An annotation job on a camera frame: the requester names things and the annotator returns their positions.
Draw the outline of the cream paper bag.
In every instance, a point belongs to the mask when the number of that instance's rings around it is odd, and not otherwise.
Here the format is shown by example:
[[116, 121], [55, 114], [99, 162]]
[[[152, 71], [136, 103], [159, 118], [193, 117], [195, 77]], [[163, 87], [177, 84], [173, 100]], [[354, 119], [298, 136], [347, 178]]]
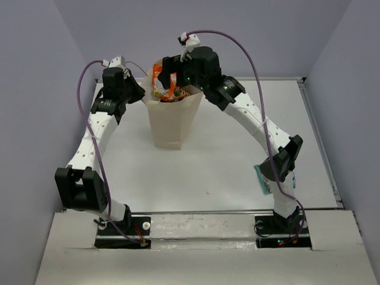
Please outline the cream paper bag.
[[179, 150], [189, 134], [203, 93], [199, 90], [199, 93], [182, 100], [180, 87], [176, 86], [176, 75], [171, 75], [171, 87], [164, 90], [157, 78], [161, 70], [160, 59], [145, 73], [141, 82], [145, 90], [142, 102], [148, 110], [154, 145]]

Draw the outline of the teal Fox's candy bag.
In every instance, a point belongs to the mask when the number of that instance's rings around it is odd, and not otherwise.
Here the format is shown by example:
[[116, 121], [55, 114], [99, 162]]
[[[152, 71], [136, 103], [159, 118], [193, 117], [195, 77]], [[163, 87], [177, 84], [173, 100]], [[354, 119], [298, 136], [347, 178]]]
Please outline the teal Fox's candy bag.
[[[261, 185], [261, 189], [263, 190], [263, 193], [265, 195], [271, 194], [272, 193], [271, 182], [267, 178], [264, 177], [264, 175], [261, 173], [258, 165], [255, 165], [254, 169], [256, 171], [256, 174], [257, 174], [259, 183]], [[292, 188], [293, 189], [296, 188], [296, 177], [295, 177], [294, 172], [292, 172]]]

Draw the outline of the brown Kettle chips bag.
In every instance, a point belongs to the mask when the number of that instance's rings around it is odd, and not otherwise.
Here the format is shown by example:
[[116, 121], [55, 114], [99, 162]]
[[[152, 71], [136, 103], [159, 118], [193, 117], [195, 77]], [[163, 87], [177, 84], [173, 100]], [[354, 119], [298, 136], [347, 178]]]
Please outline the brown Kettle chips bag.
[[188, 85], [185, 87], [181, 87], [179, 89], [181, 93], [181, 99], [183, 100], [184, 98], [187, 98], [189, 96], [195, 95], [200, 92], [200, 90], [192, 85]]

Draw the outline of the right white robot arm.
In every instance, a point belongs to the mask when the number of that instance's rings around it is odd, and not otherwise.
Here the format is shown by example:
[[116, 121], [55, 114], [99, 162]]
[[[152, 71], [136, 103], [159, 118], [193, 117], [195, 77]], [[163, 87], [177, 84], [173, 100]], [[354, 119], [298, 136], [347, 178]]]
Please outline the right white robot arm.
[[244, 86], [222, 73], [219, 57], [210, 47], [196, 47], [185, 56], [164, 57], [158, 76], [164, 89], [170, 87], [172, 75], [176, 75], [178, 87], [192, 85], [200, 89], [210, 103], [239, 122], [264, 149], [267, 158], [258, 167], [273, 194], [274, 228], [281, 233], [292, 229], [300, 211], [294, 194], [293, 171], [302, 138], [289, 135], [267, 118]]

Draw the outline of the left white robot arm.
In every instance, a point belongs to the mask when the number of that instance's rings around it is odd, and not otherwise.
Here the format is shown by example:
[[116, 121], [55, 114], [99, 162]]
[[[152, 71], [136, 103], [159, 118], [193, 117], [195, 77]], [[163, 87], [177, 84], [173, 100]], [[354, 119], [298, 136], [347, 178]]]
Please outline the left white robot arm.
[[131, 210], [111, 199], [102, 157], [126, 106], [140, 101], [145, 90], [122, 65], [105, 68], [102, 81], [89, 114], [80, 110], [86, 131], [72, 159], [57, 168], [55, 182], [64, 208], [95, 214], [124, 235], [131, 229]]

